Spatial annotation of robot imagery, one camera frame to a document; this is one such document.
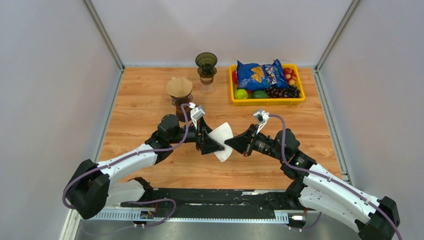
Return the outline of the brown paper coffee filter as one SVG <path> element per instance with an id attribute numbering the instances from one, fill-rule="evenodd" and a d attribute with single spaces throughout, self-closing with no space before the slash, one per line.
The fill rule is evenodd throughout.
<path id="1" fill-rule="evenodd" d="M 185 77 L 172 77 L 166 85 L 166 92 L 174 98 L 185 98 L 193 90 L 193 83 Z"/>

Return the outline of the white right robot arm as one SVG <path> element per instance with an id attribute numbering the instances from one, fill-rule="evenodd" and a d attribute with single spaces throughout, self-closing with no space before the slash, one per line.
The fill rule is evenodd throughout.
<path id="1" fill-rule="evenodd" d="M 367 194 L 330 173 L 299 149 L 300 142 L 289 128 L 271 138 L 258 127 L 251 124 L 224 143 L 245 157 L 256 151 L 279 160 L 292 180 L 285 190 L 290 208 L 317 210 L 350 227 L 362 240 L 391 240 L 397 234 L 400 217 L 393 199 Z"/>

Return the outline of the white paper sheet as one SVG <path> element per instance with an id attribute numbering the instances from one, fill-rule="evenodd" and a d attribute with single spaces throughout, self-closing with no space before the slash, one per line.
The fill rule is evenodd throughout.
<path id="1" fill-rule="evenodd" d="M 225 140 L 234 137 L 231 126 L 225 122 L 210 132 L 209 136 L 224 147 L 224 150 L 216 151 L 214 154 L 221 163 L 225 162 L 233 152 L 233 148 L 225 144 Z"/>

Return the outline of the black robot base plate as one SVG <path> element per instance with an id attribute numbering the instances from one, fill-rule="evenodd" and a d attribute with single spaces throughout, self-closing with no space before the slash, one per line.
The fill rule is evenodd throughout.
<path id="1" fill-rule="evenodd" d="M 303 213 L 305 207 L 283 190 L 154 188 L 145 193 L 144 208 L 156 217 L 193 219 L 273 219 L 275 211 Z"/>

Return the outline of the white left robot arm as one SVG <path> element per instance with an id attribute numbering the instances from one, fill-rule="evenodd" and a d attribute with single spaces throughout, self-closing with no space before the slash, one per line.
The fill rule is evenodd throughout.
<path id="1" fill-rule="evenodd" d="M 215 141 L 203 118 L 198 126 L 180 126 L 174 114 L 165 115 L 151 137 L 136 149 L 113 159 L 94 163 L 87 159 L 80 163 L 64 190 L 64 201 L 79 215 L 88 220 L 107 205 L 136 202 L 147 207 L 153 201 L 151 186 L 143 178 L 121 182 L 133 172 L 157 165 L 174 151 L 173 144 L 195 143 L 202 155 L 223 151 L 225 147 Z"/>

